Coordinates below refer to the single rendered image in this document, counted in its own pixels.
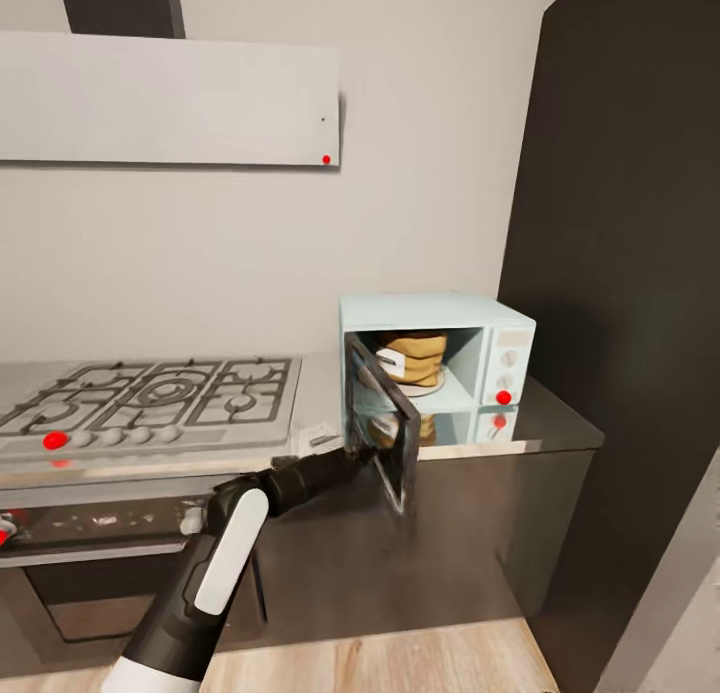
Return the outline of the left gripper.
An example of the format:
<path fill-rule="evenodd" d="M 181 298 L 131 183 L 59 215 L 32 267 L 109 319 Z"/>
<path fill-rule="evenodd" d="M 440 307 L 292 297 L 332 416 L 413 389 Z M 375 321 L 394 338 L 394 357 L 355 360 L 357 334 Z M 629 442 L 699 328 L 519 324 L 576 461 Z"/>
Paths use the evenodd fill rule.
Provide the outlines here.
<path fill-rule="evenodd" d="M 337 484 L 352 480 L 356 471 L 379 454 L 378 445 L 353 450 L 346 455 L 344 448 L 331 452 L 313 454 L 293 462 L 291 466 L 298 472 L 303 485 L 301 504 L 316 498 Z"/>

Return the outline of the popcorn bag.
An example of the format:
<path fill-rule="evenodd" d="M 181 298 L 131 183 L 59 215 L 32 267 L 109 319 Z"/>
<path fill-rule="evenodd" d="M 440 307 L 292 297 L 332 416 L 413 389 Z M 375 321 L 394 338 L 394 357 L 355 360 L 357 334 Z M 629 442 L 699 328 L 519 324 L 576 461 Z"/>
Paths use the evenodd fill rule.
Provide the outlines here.
<path fill-rule="evenodd" d="M 372 330 L 370 352 L 398 383 L 436 386 L 447 345 L 444 328 Z"/>

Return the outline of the microwave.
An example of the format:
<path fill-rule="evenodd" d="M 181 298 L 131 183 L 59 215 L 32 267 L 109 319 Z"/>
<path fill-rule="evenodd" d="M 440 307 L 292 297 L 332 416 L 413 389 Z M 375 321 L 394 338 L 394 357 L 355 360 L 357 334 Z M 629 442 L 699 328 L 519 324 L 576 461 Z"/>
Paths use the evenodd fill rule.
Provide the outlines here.
<path fill-rule="evenodd" d="M 536 320 L 481 293 L 339 298 L 344 409 L 399 532 L 413 524 L 419 410 L 518 404 Z M 444 328 L 436 386 L 398 383 L 370 352 L 372 330 Z"/>

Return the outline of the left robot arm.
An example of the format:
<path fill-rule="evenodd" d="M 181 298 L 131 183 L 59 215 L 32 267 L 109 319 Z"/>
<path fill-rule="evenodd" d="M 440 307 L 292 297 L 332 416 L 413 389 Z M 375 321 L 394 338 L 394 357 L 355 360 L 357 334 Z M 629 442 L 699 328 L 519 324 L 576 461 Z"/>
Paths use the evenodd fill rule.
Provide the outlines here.
<path fill-rule="evenodd" d="M 325 453 L 344 434 L 319 422 L 299 434 L 299 461 L 215 486 L 206 533 L 192 533 L 99 693 L 199 693 L 267 516 L 316 498 L 379 454 L 378 445 Z"/>

